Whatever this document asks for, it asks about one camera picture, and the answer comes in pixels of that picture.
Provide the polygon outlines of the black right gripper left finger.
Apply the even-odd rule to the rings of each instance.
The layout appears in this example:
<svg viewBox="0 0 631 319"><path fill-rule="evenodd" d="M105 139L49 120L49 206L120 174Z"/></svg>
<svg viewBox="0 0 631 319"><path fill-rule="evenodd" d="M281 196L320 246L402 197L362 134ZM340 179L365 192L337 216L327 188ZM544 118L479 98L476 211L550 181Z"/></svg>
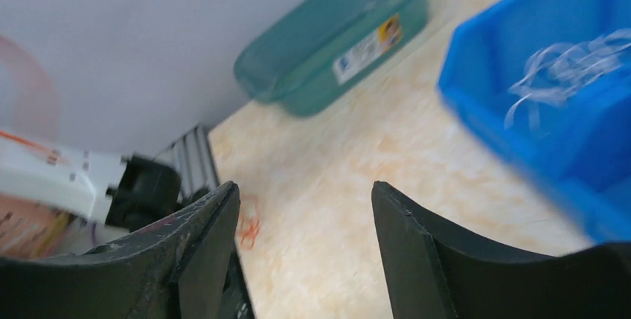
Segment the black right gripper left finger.
<svg viewBox="0 0 631 319"><path fill-rule="evenodd" d="M240 210L229 181L81 255L1 259L3 318L218 318Z"/></svg>

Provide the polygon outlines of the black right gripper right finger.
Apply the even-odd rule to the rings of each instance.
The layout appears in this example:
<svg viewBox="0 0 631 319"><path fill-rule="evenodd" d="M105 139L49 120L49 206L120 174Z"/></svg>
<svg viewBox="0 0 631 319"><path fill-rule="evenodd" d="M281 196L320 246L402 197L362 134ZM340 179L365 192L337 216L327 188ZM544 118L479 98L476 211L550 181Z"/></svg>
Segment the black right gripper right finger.
<svg viewBox="0 0 631 319"><path fill-rule="evenodd" d="M630 244L561 257L474 233L377 181L371 193L395 318L628 318Z"/></svg>

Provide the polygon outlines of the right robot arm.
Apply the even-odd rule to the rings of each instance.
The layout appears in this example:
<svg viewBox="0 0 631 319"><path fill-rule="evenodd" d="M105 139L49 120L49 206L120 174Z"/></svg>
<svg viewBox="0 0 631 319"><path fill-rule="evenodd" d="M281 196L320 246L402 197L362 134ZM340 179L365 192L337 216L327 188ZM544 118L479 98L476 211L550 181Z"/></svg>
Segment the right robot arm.
<svg viewBox="0 0 631 319"><path fill-rule="evenodd" d="M169 165L1 134L3 318L251 318L240 191L179 203ZM630 244L550 257L371 192L395 318L628 318Z"/></svg>

